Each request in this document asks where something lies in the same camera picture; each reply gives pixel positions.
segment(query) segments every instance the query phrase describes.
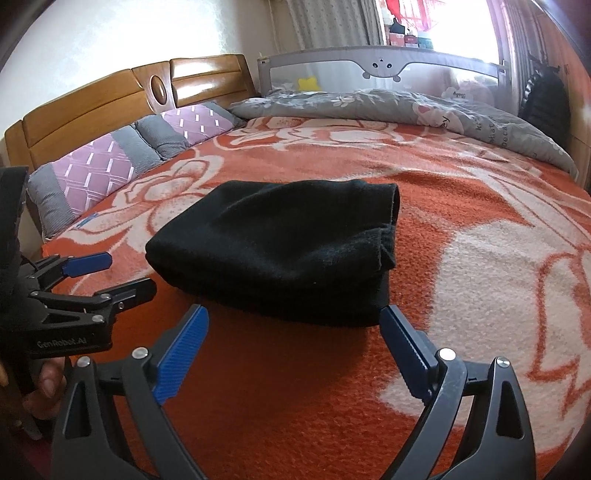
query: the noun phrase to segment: wooden headboard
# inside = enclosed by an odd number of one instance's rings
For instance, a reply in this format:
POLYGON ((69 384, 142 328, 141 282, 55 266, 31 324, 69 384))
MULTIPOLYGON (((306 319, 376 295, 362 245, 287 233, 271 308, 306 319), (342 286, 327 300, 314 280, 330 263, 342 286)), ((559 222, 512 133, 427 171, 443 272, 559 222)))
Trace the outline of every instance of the wooden headboard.
POLYGON ((11 165, 32 172, 152 113, 256 96, 243 55, 173 59, 112 73, 34 109, 5 133, 11 165))

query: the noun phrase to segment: orange blanket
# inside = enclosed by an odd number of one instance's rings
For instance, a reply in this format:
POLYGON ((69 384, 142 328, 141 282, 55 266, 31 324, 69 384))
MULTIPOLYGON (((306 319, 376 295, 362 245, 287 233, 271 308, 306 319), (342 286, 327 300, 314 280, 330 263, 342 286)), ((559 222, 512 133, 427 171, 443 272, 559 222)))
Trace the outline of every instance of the orange blanket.
MULTIPOLYGON (((591 397, 591 199, 566 173, 443 129, 255 119, 150 171, 45 246, 46 254, 113 256, 109 271, 64 282, 62 292, 92 294, 143 275, 158 283, 154 301, 120 315, 115 346, 97 359, 152 344, 194 302, 152 272, 144 245, 232 179, 396 182, 401 213, 391 303, 464 359, 512 361, 540 474, 549 470, 591 397)), ((421 404, 377 328, 288 323, 199 301, 209 309, 210 332, 165 409, 211 478, 382 475, 421 404)), ((466 419, 462 410, 452 447, 466 419)), ((453 453, 443 455, 440 468, 453 453)))

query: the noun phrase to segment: gray duvet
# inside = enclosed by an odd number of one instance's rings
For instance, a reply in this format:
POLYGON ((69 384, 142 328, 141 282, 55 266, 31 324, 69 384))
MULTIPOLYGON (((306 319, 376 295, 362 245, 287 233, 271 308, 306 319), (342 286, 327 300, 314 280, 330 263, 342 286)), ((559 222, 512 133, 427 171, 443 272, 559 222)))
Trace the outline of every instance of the gray duvet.
POLYGON ((575 180, 579 174, 573 159, 551 138, 521 118, 486 103, 387 90, 274 92, 266 98, 234 103, 229 110, 245 119, 295 116, 443 127, 554 165, 575 180))

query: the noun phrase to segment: window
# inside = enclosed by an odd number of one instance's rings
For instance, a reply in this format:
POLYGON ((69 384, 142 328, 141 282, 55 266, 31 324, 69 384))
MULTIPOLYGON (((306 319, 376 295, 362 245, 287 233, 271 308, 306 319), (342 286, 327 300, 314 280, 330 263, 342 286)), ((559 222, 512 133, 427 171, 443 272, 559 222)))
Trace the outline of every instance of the window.
POLYGON ((499 63, 486 0, 386 0, 386 4, 410 33, 427 32, 435 50, 499 63))

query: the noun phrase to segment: white wall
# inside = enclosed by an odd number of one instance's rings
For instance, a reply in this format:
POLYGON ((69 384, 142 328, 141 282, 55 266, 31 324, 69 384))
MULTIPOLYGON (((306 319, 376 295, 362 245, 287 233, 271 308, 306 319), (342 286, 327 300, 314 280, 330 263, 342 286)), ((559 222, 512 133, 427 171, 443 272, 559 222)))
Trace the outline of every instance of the white wall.
MULTIPOLYGON (((259 52, 276 53, 268 0, 56 0, 0 71, 0 137, 39 105, 118 70, 243 53, 257 77, 259 52)), ((29 254, 35 233, 24 221, 29 254)))

